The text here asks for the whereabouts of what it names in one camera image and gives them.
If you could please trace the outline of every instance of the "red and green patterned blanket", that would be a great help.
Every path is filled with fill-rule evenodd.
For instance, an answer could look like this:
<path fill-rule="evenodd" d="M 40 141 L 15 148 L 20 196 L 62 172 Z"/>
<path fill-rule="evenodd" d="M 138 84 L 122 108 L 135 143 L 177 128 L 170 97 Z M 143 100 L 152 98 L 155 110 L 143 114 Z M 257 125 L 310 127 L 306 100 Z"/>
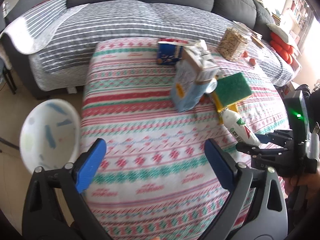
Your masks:
<path fill-rule="evenodd" d="M 255 133 L 289 128 L 282 100 L 258 65 L 228 62 L 209 49 L 224 75 L 245 76 L 252 95 L 237 106 Z M 228 196 L 204 155 L 206 139 L 214 138 L 236 161 L 250 163 L 219 125 L 209 99 L 187 112 L 175 110 L 170 99 L 175 68 L 157 65 L 156 52 L 155 38 L 114 39 L 99 43 L 90 62 L 81 150 L 96 138 L 105 139 L 108 149 L 86 198 L 115 240 L 201 235 Z"/>

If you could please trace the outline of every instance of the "blue box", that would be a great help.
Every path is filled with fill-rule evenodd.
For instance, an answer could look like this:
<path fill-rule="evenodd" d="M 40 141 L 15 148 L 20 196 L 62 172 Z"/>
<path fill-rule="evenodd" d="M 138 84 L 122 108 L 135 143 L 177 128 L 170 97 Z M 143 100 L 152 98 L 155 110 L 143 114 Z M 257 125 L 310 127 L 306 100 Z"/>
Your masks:
<path fill-rule="evenodd" d="M 157 63 L 160 65 L 175 65 L 182 55 L 182 48 L 189 41 L 172 38 L 160 38 L 158 41 Z"/>

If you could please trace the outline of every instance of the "plastic bowl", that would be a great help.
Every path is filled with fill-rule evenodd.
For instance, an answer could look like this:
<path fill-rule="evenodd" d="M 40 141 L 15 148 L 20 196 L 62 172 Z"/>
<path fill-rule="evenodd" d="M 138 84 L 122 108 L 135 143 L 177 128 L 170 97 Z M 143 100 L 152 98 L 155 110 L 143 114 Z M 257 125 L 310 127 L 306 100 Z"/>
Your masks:
<path fill-rule="evenodd" d="M 50 99 L 28 115 L 20 133 L 20 154 L 24 165 L 33 173 L 60 169 L 79 156 L 80 117 L 65 100 Z"/>

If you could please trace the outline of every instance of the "glass jar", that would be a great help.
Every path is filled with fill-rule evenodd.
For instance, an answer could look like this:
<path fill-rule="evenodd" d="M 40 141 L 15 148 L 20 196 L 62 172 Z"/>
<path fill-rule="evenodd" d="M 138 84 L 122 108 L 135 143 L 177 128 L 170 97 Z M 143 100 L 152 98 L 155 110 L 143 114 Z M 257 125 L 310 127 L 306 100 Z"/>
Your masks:
<path fill-rule="evenodd" d="M 228 61 L 237 62 L 251 41 L 252 33 L 234 24 L 227 28 L 217 51 Z"/>

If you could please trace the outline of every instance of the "striped blanket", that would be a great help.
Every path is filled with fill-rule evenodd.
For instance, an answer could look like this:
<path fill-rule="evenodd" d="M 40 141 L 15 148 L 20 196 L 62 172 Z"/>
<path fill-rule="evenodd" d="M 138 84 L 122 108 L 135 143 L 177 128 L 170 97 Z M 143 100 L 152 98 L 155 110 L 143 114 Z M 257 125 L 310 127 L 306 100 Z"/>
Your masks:
<path fill-rule="evenodd" d="M 204 39 L 217 45 L 232 22 L 216 14 L 173 4 L 116 0 L 66 8 L 66 0 L 49 0 L 12 22 L 4 32 L 30 63 L 45 91 L 84 85 L 98 42 L 121 37 Z M 293 77 L 287 65 L 265 43 L 260 67 L 274 85 Z M 258 48 L 248 48 L 257 57 Z"/>
<path fill-rule="evenodd" d="M 175 68 L 156 64 L 156 41 L 99 43 L 86 81 L 81 152 L 96 138 L 108 145 L 86 199 L 114 240 L 196 240 L 201 235 L 228 196 L 204 155 L 206 139 L 214 138 L 237 162 L 250 163 L 219 125 L 209 99 L 190 111 L 176 111 L 170 98 Z M 208 48 L 223 75 L 242 72 L 251 87 L 252 95 L 237 104 L 250 128 L 261 134 L 288 129 L 284 104 L 263 70 L 244 61 L 228 62 L 215 47 Z"/>

